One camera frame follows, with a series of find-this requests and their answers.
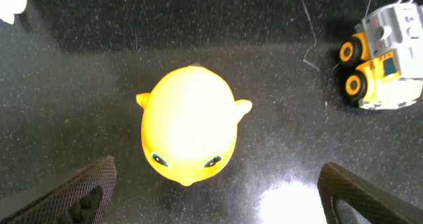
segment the yellow toy fish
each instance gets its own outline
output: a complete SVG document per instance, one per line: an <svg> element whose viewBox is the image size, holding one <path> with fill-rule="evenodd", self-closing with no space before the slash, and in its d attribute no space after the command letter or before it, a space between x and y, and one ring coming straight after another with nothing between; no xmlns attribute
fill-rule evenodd
<svg viewBox="0 0 423 224"><path fill-rule="evenodd" d="M237 124L251 110L235 101L228 84L200 66L170 72L151 93L137 94L144 108L141 142L150 165L189 186L212 177L228 163Z"/></svg>

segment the truck window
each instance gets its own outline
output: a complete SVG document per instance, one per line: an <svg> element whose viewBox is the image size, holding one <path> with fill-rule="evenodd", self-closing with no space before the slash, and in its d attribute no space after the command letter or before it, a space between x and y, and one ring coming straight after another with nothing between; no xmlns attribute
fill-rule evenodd
<svg viewBox="0 0 423 224"><path fill-rule="evenodd" d="M393 58L386 59L383 62L383 70L385 72L385 76L392 75L393 73L397 72Z"/></svg>

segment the green eye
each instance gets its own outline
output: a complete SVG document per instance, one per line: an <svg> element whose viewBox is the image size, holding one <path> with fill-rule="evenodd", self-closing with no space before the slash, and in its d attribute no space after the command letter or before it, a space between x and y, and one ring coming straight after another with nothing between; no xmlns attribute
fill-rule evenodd
<svg viewBox="0 0 423 224"><path fill-rule="evenodd" d="M157 163L159 163L160 165L169 167L169 165L167 164L167 162L164 160L164 158L160 157L158 154L151 152L151 158L153 158L153 160Z"/></svg>
<svg viewBox="0 0 423 224"><path fill-rule="evenodd" d="M212 167L214 165L216 165L217 162L221 161L222 157L220 157L219 155L214 157L213 159L211 159L210 161L208 161L205 165L204 168L208 168L208 167Z"/></svg>

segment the yellow and gray toy truck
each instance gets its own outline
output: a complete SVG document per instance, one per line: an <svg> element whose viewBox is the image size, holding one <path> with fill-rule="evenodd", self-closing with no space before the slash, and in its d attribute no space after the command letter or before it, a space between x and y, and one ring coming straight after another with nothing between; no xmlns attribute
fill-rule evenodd
<svg viewBox="0 0 423 224"><path fill-rule="evenodd" d="M341 46L340 64L355 68L346 80L346 96L360 108L402 108L422 92L423 6L401 1L362 19Z"/></svg>

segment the speckled surface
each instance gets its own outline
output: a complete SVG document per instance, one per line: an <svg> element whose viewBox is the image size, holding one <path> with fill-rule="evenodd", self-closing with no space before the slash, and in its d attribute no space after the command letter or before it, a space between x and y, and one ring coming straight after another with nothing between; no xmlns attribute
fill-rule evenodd
<svg viewBox="0 0 423 224"><path fill-rule="evenodd" d="M0 197L110 154L106 223L324 223L326 161L423 207L423 103L350 108L332 69L367 0L305 3L321 72L302 62L314 39L301 0L30 0L0 23ZM229 164L185 188L143 157L135 94L194 62L253 108Z"/></svg>

